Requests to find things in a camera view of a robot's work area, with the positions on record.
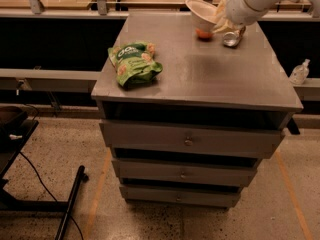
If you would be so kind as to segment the green rice chip bag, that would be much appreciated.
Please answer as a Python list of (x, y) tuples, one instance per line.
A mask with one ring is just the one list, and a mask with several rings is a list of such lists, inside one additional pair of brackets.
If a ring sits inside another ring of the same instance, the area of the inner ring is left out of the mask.
[(108, 49), (109, 59), (116, 71), (116, 80), (122, 87), (146, 84), (162, 72), (161, 63), (154, 60), (155, 45), (137, 41)]

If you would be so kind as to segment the grey drawer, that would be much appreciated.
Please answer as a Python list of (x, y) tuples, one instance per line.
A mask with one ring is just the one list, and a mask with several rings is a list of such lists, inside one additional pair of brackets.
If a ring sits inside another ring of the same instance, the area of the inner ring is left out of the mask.
[(205, 193), (176, 189), (160, 189), (121, 185), (121, 195), (126, 200), (144, 200), (213, 207), (234, 207), (240, 199), (239, 194)]
[(113, 159), (115, 174), (120, 179), (142, 179), (167, 182), (248, 186), (256, 169), (207, 167), (147, 160)]
[(266, 159), (281, 131), (103, 120), (105, 144), (113, 148)]

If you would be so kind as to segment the middle grey drawer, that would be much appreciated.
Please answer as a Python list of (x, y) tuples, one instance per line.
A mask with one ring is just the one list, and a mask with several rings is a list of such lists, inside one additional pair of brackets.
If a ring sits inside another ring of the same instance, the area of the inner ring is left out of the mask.
[(113, 159), (115, 174), (120, 179), (142, 179), (167, 182), (248, 186), (256, 169), (207, 167), (147, 160)]

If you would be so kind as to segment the top grey drawer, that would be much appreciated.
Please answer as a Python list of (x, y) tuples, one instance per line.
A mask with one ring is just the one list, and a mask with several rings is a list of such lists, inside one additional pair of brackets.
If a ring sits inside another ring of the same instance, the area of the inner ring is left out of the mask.
[(266, 159), (281, 131), (103, 120), (105, 144), (113, 148)]

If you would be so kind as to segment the orange fruit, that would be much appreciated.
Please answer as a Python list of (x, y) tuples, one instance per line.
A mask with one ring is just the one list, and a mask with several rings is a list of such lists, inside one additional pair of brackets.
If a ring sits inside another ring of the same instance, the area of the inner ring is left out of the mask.
[(199, 28), (196, 29), (196, 34), (200, 39), (211, 39), (213, 37), (213, 33), (212, 32), (205, 32)]

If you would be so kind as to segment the white paper bowl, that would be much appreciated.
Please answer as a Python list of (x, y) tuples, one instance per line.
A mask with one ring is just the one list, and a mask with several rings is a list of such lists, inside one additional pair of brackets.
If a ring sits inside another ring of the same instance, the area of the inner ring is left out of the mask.
[(212, 32), (216, 26), (217, 7), (202, 0), (186, 0), (185, 4), (191, 11), (192, 24), (204, 32)]

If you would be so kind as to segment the bottom grey drawer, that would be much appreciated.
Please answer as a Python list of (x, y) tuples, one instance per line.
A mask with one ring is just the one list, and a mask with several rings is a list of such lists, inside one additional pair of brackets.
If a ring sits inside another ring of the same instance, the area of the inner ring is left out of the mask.
[(144, 200), (213, 207), (234, 207), (240, 199), (239, 194), (205, 193), (176, 189), (160, 189), (121, 185), (121, 195), (126, 200)]

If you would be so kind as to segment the metal drink can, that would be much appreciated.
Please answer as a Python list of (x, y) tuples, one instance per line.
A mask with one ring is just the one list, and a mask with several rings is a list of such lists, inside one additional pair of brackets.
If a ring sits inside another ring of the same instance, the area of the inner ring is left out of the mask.
[(241, 41), (246, 28), (243, 27), (240, 30), (226, 32), (223, 35), (223, 45), (226, 47), (236, 47)]

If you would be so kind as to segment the grey drawer cabinet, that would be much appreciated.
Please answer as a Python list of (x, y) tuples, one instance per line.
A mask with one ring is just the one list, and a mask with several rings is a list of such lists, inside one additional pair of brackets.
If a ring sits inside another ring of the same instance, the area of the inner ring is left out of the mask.
[[(105, 64), (93, 89), (103, 120), (281, 131), (302, 104), (258, 25), (247, 28), (230, 49), (216, 36), (196, 37), (187, 13), (130, 15), (117, 42), (151, 41), (162, 72), (129, 89)], [(113, 159), (147, 160), (207, 167), (256, 169), (261, 158), (109, 147)], [(121, 185), (205, 193), (239, 194), (245, 187), (120, 179)]]

